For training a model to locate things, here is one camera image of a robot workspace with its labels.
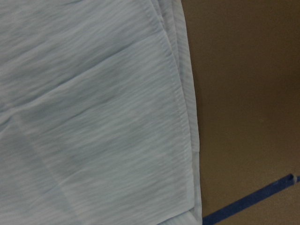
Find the light blue button-up shirt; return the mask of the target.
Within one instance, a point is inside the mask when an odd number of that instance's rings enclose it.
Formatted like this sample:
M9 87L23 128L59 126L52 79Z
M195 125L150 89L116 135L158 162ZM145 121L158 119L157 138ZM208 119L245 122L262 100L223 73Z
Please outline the light blue button-up shirt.
M0 3L0 222L200 225L179 0Z

